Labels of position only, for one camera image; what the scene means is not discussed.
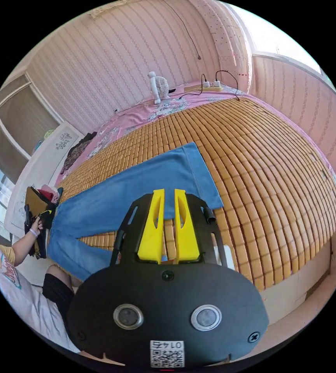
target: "wrist bracelet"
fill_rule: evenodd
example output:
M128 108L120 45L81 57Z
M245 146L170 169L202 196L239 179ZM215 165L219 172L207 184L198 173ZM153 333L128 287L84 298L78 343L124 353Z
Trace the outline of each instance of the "wrist bracelet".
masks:
M31 228L30 230L29 230L36 238L38 237L38 234Z

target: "screw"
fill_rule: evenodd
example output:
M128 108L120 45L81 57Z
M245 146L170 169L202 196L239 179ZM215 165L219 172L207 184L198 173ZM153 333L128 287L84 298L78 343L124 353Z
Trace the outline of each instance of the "screw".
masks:
M172 281L175 278L175 274L172 271L164 271L161 275L164 281Z
M254 343L260 338L260 333L258 331L253 332L249 337L248 337L248 343Z
M77 336L81 342L84 342L86 340L86 336L82 331L77 332Z

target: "t-shirt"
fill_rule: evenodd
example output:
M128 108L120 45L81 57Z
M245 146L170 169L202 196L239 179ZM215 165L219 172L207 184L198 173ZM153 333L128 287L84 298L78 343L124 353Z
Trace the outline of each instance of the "t-shirt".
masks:
M0 245L0 291L10 306L42 336L68 350L80 352L66 333L57 305L34 289L11 264L14 262L13 249Z

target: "pink bedsheet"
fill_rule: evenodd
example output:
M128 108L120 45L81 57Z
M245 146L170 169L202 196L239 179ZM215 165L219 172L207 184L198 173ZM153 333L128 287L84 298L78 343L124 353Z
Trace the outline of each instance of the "pink bedsheet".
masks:
M246 94L242 91L237 91L235 88L223 85L223 90L221 92L202 92L201 95L187 94L182 99L179 97L184 94L184 87L188 85L200 84L198 82L192 82L190 84L182 85L176 88L176 91L170 95L167 100L162 100L158 105L154 105L153 100L148 100L142 102L128 110L120 113L116 113L107 123L105 123L98 130L97 135L86 147L85 151L81 156L75 161L75 163L65 171L63 174L59 175L56 184L58 185L60 181L65 179L70 173L75 171L83 162L90 159L92 156L97 154L101 149L110 145L115 140L131 133L132 131L144 126L145 124L151 123L158 118L165 117L169 114L179 112L181 110L194 108L199 105L207 104L209 102L220 101L229 98L235 98L235 93L239 97L245 97L254 102L264 106L267 110L271 111L282 120L287 122L291 127L293 127L298 133L302 135L311 146L318 152L321 159L325 162L328 167L334 183L336 184L336 174L331 167L331 164L326 159L325 155L319 149L319 147L313 142L313 140L294 122L285 117L278 110L274 109L264 101L258 98Z

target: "window frame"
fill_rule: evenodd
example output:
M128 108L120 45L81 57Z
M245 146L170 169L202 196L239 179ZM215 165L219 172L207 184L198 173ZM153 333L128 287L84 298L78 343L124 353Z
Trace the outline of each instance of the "window frame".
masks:
M264 52L264 51L261 51L261 50L257 49L251 33L249 32L248 28L246 27L246 25L243 22L240 15L237 13L236 9L234 9L231 4L228 4L228 3L223 3L223 4L226 5L226 7L232 12L232 14L236 18L236 20L240 23L241 27L243 28L243 30L246 34L246 37L247 37L247 41L250 45L252 57L254 57L254 56L255 57L264 57L264 58L274 59L276 61L280 61L280 62L284 62L284 63L288 63L290 65L293 65L293 66L295 66L295 67L297 67L301 70L304 70L305 72L312 75L313 77L321 80L326 86L328 86L331 89L331 91L333 91L336 94L336 89L335 89L333 83L330 81L330 78L324 73L321 66L320 66L321 73L319 73L318 71L312 69L310 66L306 65L305 63L302 63L302 62L300 62L296 59L293 59L291 57L288 57L288 56L285 56L285 55L279 54L279 53Z
M26 83L22 84L20 87L16 88L14 91L9 93L3 100L0 102L0 107L5 104L10 98L15 96L18 92L22 91L23 89L30 89L33 94L36 96L36 98L40 101L42 106L47 110L47 112L53 117L53 119L58 123L58 125L62 124L64 120L62 117L54 110L54 108L48 103L48 101L44 98L42 93L39 91L37 86L34 84L32 79L30 78L29 74L27 71L24 71L18 75L16 75L13 79L6 81L2 87L0 88L3 89L5 88L8 84L10 84L12 81L22 77L24 75L25 79L27 80ZM1 118L0 118L0 129L2 130L4 136L8 139L8 141L11 143L11 145L19 152L21 153L29 162L31 159L31 156L15 141L15 139L11 136L7 128L4 126ZM4 223L0 221L0 225L4 228Z

